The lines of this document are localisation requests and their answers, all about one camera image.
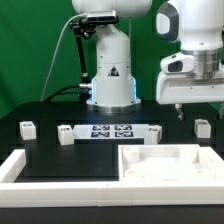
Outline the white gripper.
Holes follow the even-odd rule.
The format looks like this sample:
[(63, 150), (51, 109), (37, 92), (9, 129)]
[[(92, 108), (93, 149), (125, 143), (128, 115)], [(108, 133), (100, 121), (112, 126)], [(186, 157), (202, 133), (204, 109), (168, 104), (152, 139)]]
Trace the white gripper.
[[(175, 104), (183, 120), (182, 104), (224, 101), (224, 66), (218, 53), (176, 53), (161, 60), (156, 100)], [(224, 117), (220, 104), (219, 118)]]

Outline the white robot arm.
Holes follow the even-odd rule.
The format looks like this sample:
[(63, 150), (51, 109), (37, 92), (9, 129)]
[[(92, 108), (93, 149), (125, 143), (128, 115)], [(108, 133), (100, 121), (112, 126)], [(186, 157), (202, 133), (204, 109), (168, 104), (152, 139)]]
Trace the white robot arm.
[[(81, 35), (97, 36), (97, 73), (92, 79), (91, 108), (106, 113), (137, 106), (130, 72), (130, 40), (114, 24), (119, 18), (144, 16), (153, 0), (72, 0), (82, 15)], [(156, 100), (180, 108), (186, 103), (224, 102), (224, 0), (167, 0), (156, 13), (156, 31), (180, 51), (161, 60)]]

